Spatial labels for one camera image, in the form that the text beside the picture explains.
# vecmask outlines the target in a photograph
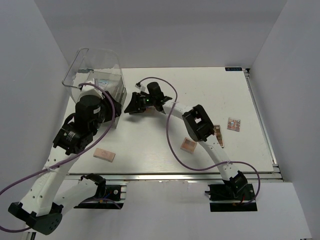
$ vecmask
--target sticker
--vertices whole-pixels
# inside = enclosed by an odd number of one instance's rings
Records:
[[[213,129],[214,129],[214,134],[215,134],[215,136],[216,136],[216,139],[218,140],[220,146],[221,146],[222,148],[224,148],[224,147],[225,147],[225,144],[224,144],[224,140],[223,140],[223,138],[222,138],[222,133],[221,133],[221,127],[220,127],[220,125],[214,125],[214,126],[213,126]]]
[[[93,110],[93,114],[97,114],[98,112],[100,112],[101,107],[99,106],[97,109]]]
[[[242,71],[242,67],[225,67],[225,71],[227,72],[237,72]]]
[[[70,131],[70,132],[68,133],[68,135],[66,136],[66,139],[67,139],[69,142],[71,142],[75,135],[76,135],[76,133],[74,133],[73,131]]]
[[[227,129],[240,132],[240,123],[241,123],[241,120],[233,117],[229,117]]]
[[[108,80],[105,80],[105,79],[98,79],[98,78],[95,78],[94,79],[94,84],[95,85],[98,85],[100,88],[102,88],[103,90],[105,90],[109,84],[109,81]]]

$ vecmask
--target cable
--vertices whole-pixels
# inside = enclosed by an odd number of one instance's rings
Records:
[[[164,79],[162,79],[162,78],[155,77],[155,76],[145,77],[144,79],[140,80],[140,81],[138,82],[138,84],[142,83],[143,81],[145,81],[145,80],[147,80],[147,79],[157,79],[157,80],[163,81],[163,82],[167,83],[167,84],[173,89],[173,91],[175,92],[175,99],[174,99],[172,108],[171,108],[171,110],[170,110],[170,112],[169,112],[169,114],[168,114],[168,117],[167,117],[167,119],[166,119],[166,126],[165,126],[166,140],[167,140],[167,142],[168,142],[169,148],[170,148],[173,156],[175,157],[175,159],[176,159],[182,166],[184,166],[186,169],[189,169],[189,170],[192,170],[192,171],[198,171],[198,172],[206,171],[206,170],[215,168],[215,167],[217,167],[217,166],[219,166],[219,165],[228,164],[228,163],[230,163],[230,164],[244,164],[244,165],[247,165],[247,166],[251,167],[251,168],[254,170],[254,172],[255,172],[255,174],[256,174],[256,176],[257,176],[257,178],[258,178],[258,189],[257,189],[256,194],[254,195],[254,197],[253,197],[250,201],[244,203],[243,205],[247,205],[247,204],[252,203],[252,202],[257,198],[257,196],[258,196],[258,194],[259,194],[259,192],[260,192],[261,180],[260,180],[260,176],[259,176],[258,171],[257,171],[257,170],[255,169],[255,167],[252,166],[251,164],[249,164],[249,163],[247,163],[247,162],[244,162],[244,161],[222,161],[222,162],[216,163],[216,164],[214,164],[214,165],[212,165],[212,166],[208,166],[208,167],[206,167],[206,168],[193,168],[193,167],[189,167],[188,165],[184,164],[184,163],[178,158],[178,156],[176,155],[176,153],[175,153],[175,151],[174,151],[174,149],[173,149],[173,147],[172,147],[172,145],[171,145],[170,138],[169,138],[169,120],[170,120],[171,114],[172,114],[172,112],[174,111],[174,108],[175,108],[175,106],[176,106],[176,102],[177,102],[177,100],[178,100],[178,92],[177,92],[177,90],[175,89],[175,87],[171,85],[171,83],[169,83],[168,81],[166,81],[166,80],[164,80]]]
[[[103,199],[107,199],[110,196],[111,193],[108,193],[107,196],[105,196]]]
[[[100,200],[112,202],[118,209],[121,209],[121,207],[118,205],[118,203],[116,203],[115,201],[113,201],[109,198],[90,198],[90,199],[86,199],[86,200],[82,201],[81,203],[86,203],[86,202],[91,202],[91,201],[100,201]]]
[[[111,124],[107,127],[107,129],[104,131],[104,133],[103,133],[93,144],[91,144],[89,147],[87,147],[85,150],[83,150],[82,152],[80,152],[80,153],[78,153],[78,154],[76,154],[76,155],[74,155],[74,156],[71,156],[71,157],[69,157],[69,158],[67,158],[67,159],[65,159],[65,160],[63,160],[63,161],[61,161],[61,162],[58,162],[58,163],[55,164],[55,165],[52,165],[52,166],[50,167],[50,169],[56,169],[56,168],[58,168],[59,166],[61,166],[61,165],[63,165],[63,164],[69,163],[69,162],[71,162],[72,160],[76,159],[77,157],[80,157],[82,154],[86,153],[86,152],[89,151],[90,149],[92,149],[95,145],[97,145],[98,142],[101,141],[101,139],[104,138],[104,136],[109,132],[109,130],[111,129],[113,123],[115,122],[115,119],[116,119],[116,109],[115,109],[115,105],[114,105],[112,99],[110,98],[110,96],[109,96],[102,88],[100,88],[99,86],[94,85],[94,84],[92,84],[92,83],[89,83],[89,82],[80,83],[80,84],[79,84],[79,87],[82,87],[82,86],[92,86],[92,87],[98,89],[99,91],[101,91],[102,94],[108,99],[108,101],[109,101],[110,104],[111,104],[111,108],[112,108]],[[40,175],[40,174],[44,174],[44,173],[46,173],[46,172],[48,172],[48,169],[45,168],[45,169],[42,169],[42,170],[40,170],[40,171],[37,171],[37,172],[35,172],[35,173],[33,173],[33,174],[29,175],[29,176],[26,176],[26,177],[24,177],[24,178],[21,178],[20,180],[15,181],[14,183],[11,183],[9,186],[5,187],[4,189],[2,189],[2,190],[0,191],[0,196],[1,196],[4,192],[6,192],[8,189],[14,187],[15,185],[20,184],[20,183],[22,183],[22,182],[24,182],[24,181],[26,181],[26,180],[28,180],[28,179],[31,179],[31,178],[33,178],[33,177],[35,177],[35,176],[38,176],[38,175]],[[12,229],[7,229],[7,228],[5,228],[5,227],[3,227],[3,226],[0,225],[0,230],[2,230],[2,231],[4,231],[4,232],[7,232],[7,233],[21,233],[21,232],[24,232],[24,231],[29,230],[29,229],[31,229],[31,227],[27,227],[27,228],[19,229],[19,230],[12,230]]]
[[[245,198],[246,198],[246,196],[245,196],[245,195],[243,195],[241,202],[239,202],[239,205],[240,205],[240,204],[242,204],[242,203],[244,202]]]

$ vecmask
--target white wall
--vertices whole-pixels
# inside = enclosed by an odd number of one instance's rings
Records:
[[[66,91],[64,59],[33,0],[0,1],[0,189],[38,171],[61,124]],[[0,224],[20,229],[8,213],[30,188],[17,185],[0,197]],[[20,234],[0,231],[1,240]]]
[[[35,0],[70,63],[107,48],[123,68],[250,67],[287,0]]]
[[[320,2],[289,0],[251,69],[284,178],[320,239]]]

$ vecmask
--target label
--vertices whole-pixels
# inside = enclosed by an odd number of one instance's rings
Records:
[[[100,112],[101,107],[98,107],[97,109],[93,110],[93,114],[97,114],[98,112]]]
[[[68,136],[66,137],[66,139],[71,142],[72,138],[75,136],[76,134],[73,131],[70,131]]]
[[[106,80],[106,79],[98,79],[98,78],[95,78],[94,79],[94,83],[95,85],[98,85],[100,88],[102,88],[103,90],[106,90],[107,89],[107,86],[109,84],[109,81]]]
[[[225,67],[224,69],[226,72],[242,71],[242,67]]]

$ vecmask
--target white panel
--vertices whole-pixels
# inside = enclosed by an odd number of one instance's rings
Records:
[[[290,0],[252,67],[284,179],[293,182],[312,237],[320,239],[320,2]]]
[[[205,182],[130,182],[121,210],[73,209],[36,240],[298,240],[310,232],[292,183],[263,183],[257,212],[210,212]]]
[[[0,30],[2,189],[43,167],[66,106],[61,80],[68,65],[33,0],[2,0]],[[24,226],[8,207],[30,186],[20,184],[1,196],[2,226]],[[0,231],[0,239],[20,235]]]
[[[249,67],[286,0],[35,0],[70,63],[106,48],[123,68]]]
[[[178,102],[187,106],[202,105],[211,121],[221,125],[224,151],[232,161],[248,162],[261,172],[273,171],[272,159],[264,140],[258,117],[242,71],[225,71],[224,67],[188,68],[125,68],[122,70],[127,88],[126,108],[135,84],[149,76],[163,78],[176,88]],[[145,86],[152,82],[145,81]],[[165,95],[175,97],[166,83],[158,81]],[[65,116],[75,111],[69,101]],[[227,129],[228,118],[241,120],[240,132]],[[71,173],[189,173],[172,155],[166,139],[167,115],[156,112],[154,116],[122,113],[116,129],[112,129],[97,148],[115,153],[113,162],[93,157],[95,148],[89,150],[73,165]],[[101,127],[94,139],[105,130]],[[180,159],[192,168],[213,165],[207,152],[198,144],[193,154],[180,150],[189,137],[181,119],[170,119],[169,135]],[[253,172],[246,165],[237,165],[241,171]],[[208,172],[217,172],[216,168]]]

